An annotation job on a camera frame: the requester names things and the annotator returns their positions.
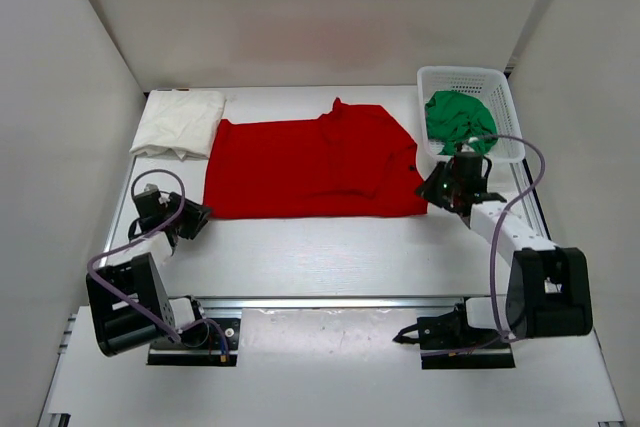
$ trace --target white plastic basket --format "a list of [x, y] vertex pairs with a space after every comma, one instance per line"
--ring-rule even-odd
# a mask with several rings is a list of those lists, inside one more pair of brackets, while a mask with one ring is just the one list
[[[439, 90], [454, 90], [480, 99], [491, 112], [498, 134], [522, 137], [509, 84], [502, 72], [479, 67], [422, 67], [418, 70], [422, 141], [427, 154], [434, 159], [446, 161], [451, 158], [439, 155], [443, 143], [430, 140], [427, 133], [424, 104]], [[513, 140], [499, 139], [487, 157], [495, 163], [520, 162], [524, 159], [524, 145]]]

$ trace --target red shirt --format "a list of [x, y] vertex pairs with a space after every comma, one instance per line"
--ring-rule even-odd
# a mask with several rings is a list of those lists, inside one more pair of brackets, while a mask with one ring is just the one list
[[204, 204], [221, 219], [425, 214], [415, 193], [416, 143], [380, 105], [347, 105], [314, 120], [223, 119]]

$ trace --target white cloth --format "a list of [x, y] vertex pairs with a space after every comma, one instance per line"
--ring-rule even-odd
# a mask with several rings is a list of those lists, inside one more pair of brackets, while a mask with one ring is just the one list
[[215, 90], [154, 90], [149, 94], [130, 152], [158, 155], [173, 150], [209, 158], [225, 98]]

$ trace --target green fabric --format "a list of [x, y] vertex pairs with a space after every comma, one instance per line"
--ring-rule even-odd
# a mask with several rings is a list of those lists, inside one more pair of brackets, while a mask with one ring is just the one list
[[[424, 106], [430, 139], [441, 140], [442, 155], [453, 155], [456, 145], [469, 137], [496, 134], [496, 123], [489, 110], [475, 97], [460, 92], [441, 90]], [[498, 139], [473, 142], [471, 147], [486, 154]]]

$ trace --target wall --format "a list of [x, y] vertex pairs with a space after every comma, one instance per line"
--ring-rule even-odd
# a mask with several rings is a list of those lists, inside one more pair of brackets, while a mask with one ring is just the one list
[[0, 0], [0, 425], [37, 423], [144, 105], [87, 0]]
[[145, 90], [413, 84], [503, 69], [535, 0], [95, 0]]
[[539, 194], [551, 234], [587, 254], [629, 425], [640, 425], [639, 33], [640, 0], [554, 0], [510, 79], [523, 135], [548, 153]]

